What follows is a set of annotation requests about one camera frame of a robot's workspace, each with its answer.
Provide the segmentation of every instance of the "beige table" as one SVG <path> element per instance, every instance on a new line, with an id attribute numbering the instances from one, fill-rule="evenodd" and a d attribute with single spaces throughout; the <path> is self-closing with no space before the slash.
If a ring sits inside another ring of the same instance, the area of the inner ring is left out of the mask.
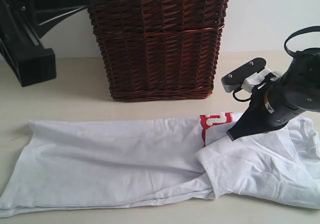
<path id="1" fill-rule="evenodd" d="M 279 71 L 285 71 L 291 61 L 284 52 L 223 53 L 219 58 L 214 95 L 208 99 L 143 103 L 120 103 L 110 98 L 100 58 L 58 60 L 56 80 L 25 88 L 19 86 L 9 67 L 0 63 L 0 195 L 22 148 L 30 140 L 28 120 L 128 120 L 242 112 L 248 104 L 239 103 L 225 93 L 220 78 L 255 57 L 266 58 L 268 67 Z M 313 121 L 320 130 L 320 115 L 314 114 Z M 215 201 L 188 200 L 132 209 L 50 211 L 0 219 L 0 224 L 18 223 L 311 224 L 320 223 L 320 211 L 231 194 Z"/>

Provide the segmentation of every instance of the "black strap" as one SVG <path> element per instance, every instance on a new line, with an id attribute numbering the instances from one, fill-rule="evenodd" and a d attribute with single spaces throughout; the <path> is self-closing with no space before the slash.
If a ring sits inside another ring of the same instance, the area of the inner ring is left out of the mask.
<path id="1" fill-rule="evenodd" d="M 292 38 L 296 37 L 296 36 L 299 36 L 299 35 L 302 35 L 302 34 L 307 34 L 307 33 L 315 33 L 315 32 L 320 32 L 320 26 L 319 25 L 309 26 L 307 28 L 304 28 L 304 29 L 301 29 L 301 30 L 298 30 L 298 31 L 292 33 L 284 42 L 284 49 L 285 49 L 286 53 L 288 53 L 291 57 L 296 58 L 298 56 L 298 53 L 290 50 L 287 47 L 288 41 L 291 40 Z"/>

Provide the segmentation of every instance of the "cable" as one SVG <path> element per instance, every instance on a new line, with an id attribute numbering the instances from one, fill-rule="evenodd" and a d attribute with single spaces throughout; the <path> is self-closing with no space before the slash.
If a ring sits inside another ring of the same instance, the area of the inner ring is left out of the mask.
<path id="1" fill-rule="evenodd" d="M 236 93 L 240 92 L 241 90 L 242 90 L 241 87 L 238 87 L 237 89 L 235 89 L 234 92 L 232 93 L 233 98 L 236 101 L 241 102 L 241 103 L 246 103 L 246 102 L 250 101 L 251 97 L 249 97 L 248 99 L 239 99 L 238 97 L 236 97 Z"/>

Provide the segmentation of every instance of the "wicker basket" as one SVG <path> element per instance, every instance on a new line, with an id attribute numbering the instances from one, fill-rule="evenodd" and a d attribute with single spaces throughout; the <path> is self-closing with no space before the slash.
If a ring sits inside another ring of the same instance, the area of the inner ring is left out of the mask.
<path id="1" fill-rule="evenodd" d="M 119 101 L 212 94 L 228 0 L 103 0 L 89 9 Z"/>

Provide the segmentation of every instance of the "black machine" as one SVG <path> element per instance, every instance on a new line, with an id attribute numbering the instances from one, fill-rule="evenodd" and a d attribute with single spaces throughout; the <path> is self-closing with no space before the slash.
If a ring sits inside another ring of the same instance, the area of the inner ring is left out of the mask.
<path id="1" fill-rule="evenodd" d="M 222 78 L 226 92 L 233 92 L 237 101 L 250 101 L 240 120 L 227 131 L 232 140 L 279 130 L 305 111 L 320 112 L 320 48 L 293 52 L 287 47 L 290 39 L 312 32 L 320 32 L 320 26 L 301 29 L 285 41 L 284 49 L 293 60 L 283 75 L 272 73 L 265 68 L 266 60 L 256 58 Z M 242 89 L 251 93 L 250 98 L 236 97 Z"/>
<path id="2" fill-rule="evenodd" d="M 21 86 L 55 79 L 56 58 L 42 38 L 65 18 L 100 0 L 0 0 L 0 54 Z"/>

